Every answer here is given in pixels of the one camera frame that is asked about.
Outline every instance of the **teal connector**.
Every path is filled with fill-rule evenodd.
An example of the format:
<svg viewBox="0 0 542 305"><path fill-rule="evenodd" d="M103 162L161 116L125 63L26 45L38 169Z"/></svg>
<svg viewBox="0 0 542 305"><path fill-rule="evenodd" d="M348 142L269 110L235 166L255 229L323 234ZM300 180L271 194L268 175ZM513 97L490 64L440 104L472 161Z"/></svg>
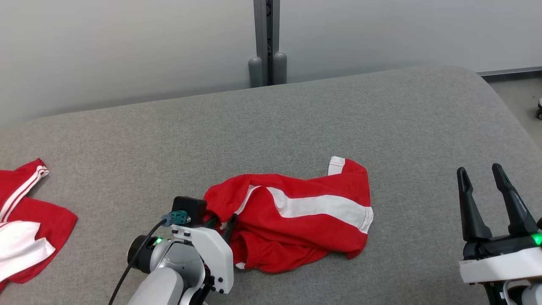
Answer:
<svg viewBox="0 0 542 305"><path fill-rule="evenodd" d="M169 212L162 216L162 219L165 219L166 222L163 224L164 227L169 227L171 225L184 225L190 222L190 217L186 211L174 211Z"/></svg>

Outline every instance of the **green light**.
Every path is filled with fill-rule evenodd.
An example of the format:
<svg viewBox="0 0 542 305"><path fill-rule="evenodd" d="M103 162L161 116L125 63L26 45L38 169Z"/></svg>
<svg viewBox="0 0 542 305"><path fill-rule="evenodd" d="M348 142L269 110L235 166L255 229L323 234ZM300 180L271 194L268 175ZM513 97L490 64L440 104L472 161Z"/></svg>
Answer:
<svg viewBox="0 0 542 305"><path fill-rule="evenodd" d="M531 237L537 245L542 244L542 233L531 234Z"/></svg>

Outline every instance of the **white wall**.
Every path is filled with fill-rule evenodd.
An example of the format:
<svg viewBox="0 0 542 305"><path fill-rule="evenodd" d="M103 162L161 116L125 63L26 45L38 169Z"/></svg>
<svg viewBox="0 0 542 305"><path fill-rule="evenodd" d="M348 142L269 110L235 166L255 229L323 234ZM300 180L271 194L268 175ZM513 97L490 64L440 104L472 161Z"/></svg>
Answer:
<svg viewBox="0 0 542 305"><path fill-rule="evenodd" d="M542 66L541 0L287 0L288 82L422 63L476 72Z"/></svg>
<svg viewBox="0 0 542 305"><path fill-rule="evenodd" d="M0 0L0 125L249 87L253 0Z"/></svg>

